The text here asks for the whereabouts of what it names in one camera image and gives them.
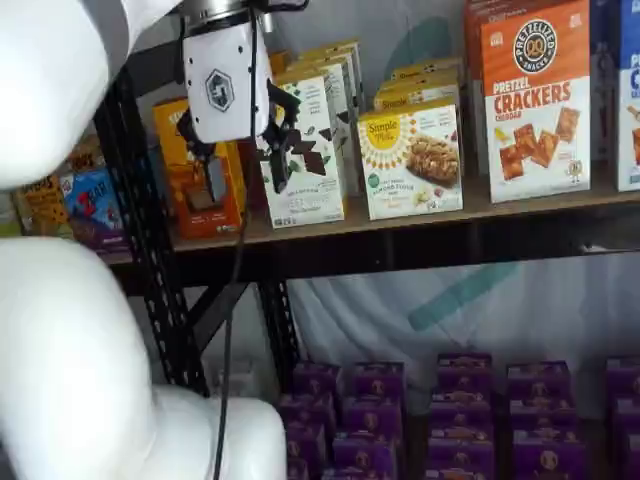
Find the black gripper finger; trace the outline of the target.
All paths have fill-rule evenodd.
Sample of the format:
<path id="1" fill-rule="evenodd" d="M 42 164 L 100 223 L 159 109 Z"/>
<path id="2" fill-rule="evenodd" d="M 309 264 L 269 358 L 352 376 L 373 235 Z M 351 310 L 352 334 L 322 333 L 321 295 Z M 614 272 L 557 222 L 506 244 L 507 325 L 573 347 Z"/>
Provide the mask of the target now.
<path id="1" fill-rule="evenodd" d="M 292 147 L 292 134 L 301 101 L 294 95 L 267 81 L 269 98 L 269 119 L 261 134 L 270 152 L 267 154 L 272 174 L 272 185 L 276 193 L 281 193 L 288 183 L 290 173 L 286 153 Z"/>
<path id="2" fill-rule="evenodd" d="M 216 155 L 216 144 L 202 142 L 196 134 L 189 108 L 177 122 L 177 130 L 186 143 L 187 151 L 193 161 L 203 169 L 205 185 L 214 203 L 223 200 L 226 195 L 226 182 L 221 159 Z"/>

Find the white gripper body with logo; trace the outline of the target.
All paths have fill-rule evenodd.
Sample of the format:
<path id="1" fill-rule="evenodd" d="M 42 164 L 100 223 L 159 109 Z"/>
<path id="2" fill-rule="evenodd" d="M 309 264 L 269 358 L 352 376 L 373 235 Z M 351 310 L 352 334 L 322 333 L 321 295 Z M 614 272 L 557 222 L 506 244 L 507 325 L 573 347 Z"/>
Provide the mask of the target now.
<path id="1" fill-rule="evenodd" d="M 262 134 L 272 79 L 262 29 L 248 22 L 183 41 L 189 109 L 198 139 L 218 143 Z"/>

